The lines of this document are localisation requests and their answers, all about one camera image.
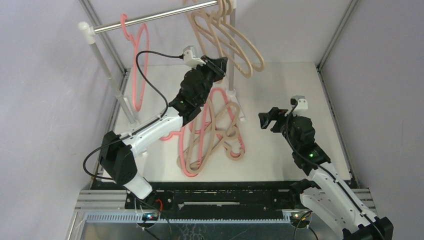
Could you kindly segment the beige hanger large hook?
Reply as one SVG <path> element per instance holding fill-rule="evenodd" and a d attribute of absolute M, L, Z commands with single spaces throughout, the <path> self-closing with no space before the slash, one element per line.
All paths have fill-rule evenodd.
<path fill-rule="evenodd" d="M 223 110 L 215 113 L 212 100 L 209 99 L 206 102 L 205 109 L 210 113 L 210 123 L 209 125 L 201 128 L 199 137 L 198 164 L 201 165 L 205 163 L 219 147 L 225 148 L 225 154 L 228 159 L 232 161 L 239 161 L 243 159 L 246 153 L 246 147 L 238 127 L 238 116 L 241 111 L 239 104 L 235 102 L 228 102 L 225 104 Z M 226 129 L 218 128 L 217 123 L 222 117 L 225 116 L 225 114 L 228 114 L 230 118 L 230 124 Z M 203 154 L 203 136 L 205 134 L 209 134 L 211 140 L 208 142 L 206 153 Z M 233 147 L 229 144 L 229 142 L 233 140 L 237 140 L 239 143 L 238 152 L 234 152 Z"/>

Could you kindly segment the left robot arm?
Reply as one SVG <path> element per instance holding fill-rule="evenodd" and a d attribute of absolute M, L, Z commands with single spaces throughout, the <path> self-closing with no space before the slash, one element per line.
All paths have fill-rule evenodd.
<path fill-rule="evenodd" d="M 138 170 L 135 158 L 155 141 L 193 121 L 205 105 L 213 84 L 226 76 L 227 57 L 204 55 L 200 60 L 202 63 L 186 72 L 176 97 L 159 116 L 130 131 L 121 134 L 110 131 L 103 137 L 100 165 L 112 181 L 134 194 L 145 209 L 155 205 L 157 196 Z"/>

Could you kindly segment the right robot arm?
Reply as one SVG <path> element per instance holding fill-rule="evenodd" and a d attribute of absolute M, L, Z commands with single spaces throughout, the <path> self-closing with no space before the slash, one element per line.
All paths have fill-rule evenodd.
<path fill-rule="evenodd" d="M 271 122 L 292 149 L 296 166 L 307 176 L 290 186 L 289 203 L 306 207 L 325 222 L 340 240 L 390 240 L 394 226 L 378 217 L 339 176 L 329 156 L 316 143 L 310 118 L 294 110 L 271 108 L 258 114 L 261 129 Z"/>

